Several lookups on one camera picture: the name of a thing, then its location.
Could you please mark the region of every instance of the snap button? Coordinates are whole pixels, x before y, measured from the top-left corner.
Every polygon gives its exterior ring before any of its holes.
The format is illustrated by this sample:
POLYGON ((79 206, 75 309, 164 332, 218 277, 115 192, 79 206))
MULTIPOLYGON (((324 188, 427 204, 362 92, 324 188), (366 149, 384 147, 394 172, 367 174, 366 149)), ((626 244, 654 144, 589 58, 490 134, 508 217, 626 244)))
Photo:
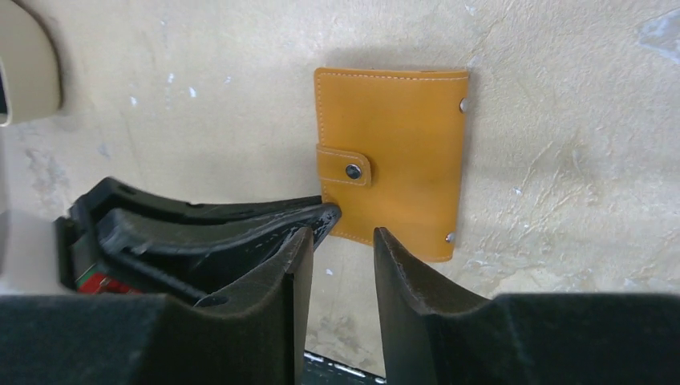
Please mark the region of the snap button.
POLYGON ((345 173, 352 180, 357 180, 361 178, 362 175, 361 169, 356 164, 350 164, 349 166, 347 166, 345 168, 345 173))

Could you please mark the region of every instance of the wall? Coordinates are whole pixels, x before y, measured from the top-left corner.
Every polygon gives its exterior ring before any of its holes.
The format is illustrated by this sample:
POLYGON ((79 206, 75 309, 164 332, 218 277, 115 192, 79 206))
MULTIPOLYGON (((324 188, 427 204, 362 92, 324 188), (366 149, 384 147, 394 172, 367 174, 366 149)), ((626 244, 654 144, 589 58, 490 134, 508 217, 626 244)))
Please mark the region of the wall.
MULTIPOLYGON (((21 3, 65 95, 2 132, 32 221, 106 175, 190 201, 318 194, 316 67, 467 67, 458 243, 437 269, 484 295, 680 292, 677 1, 21 3)), ((48 231, 21 229, 15 245, 48 231)), ((382 371, 371 249, 331 238, 314 268, 308 347, 382 371)))

